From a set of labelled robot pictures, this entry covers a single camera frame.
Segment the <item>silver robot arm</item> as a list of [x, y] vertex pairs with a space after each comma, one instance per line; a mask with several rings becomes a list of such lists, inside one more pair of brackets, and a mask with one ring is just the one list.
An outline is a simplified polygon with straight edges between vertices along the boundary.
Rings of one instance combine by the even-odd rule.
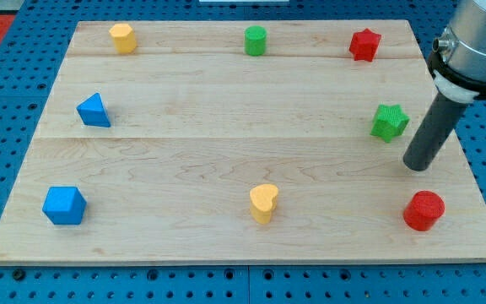
[[454, 74], [486, 84], [486, 0], [461, 0], [432, 51]]

